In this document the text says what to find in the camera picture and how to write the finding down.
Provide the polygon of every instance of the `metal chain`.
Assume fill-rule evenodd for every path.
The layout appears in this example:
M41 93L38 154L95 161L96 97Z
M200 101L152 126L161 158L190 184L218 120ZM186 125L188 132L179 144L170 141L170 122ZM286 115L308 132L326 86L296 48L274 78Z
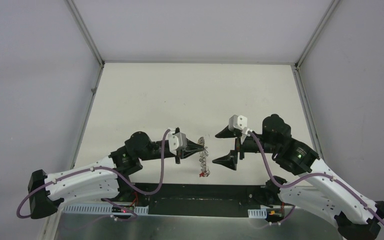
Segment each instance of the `metal chain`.
M198 144L205 147L204 151L199 153L199 162L201 163L201 173L199 174L199 177L208 177L208 175L210 175L210 169L207 167L208 150L205 146L205 139L203 136L198 139Z

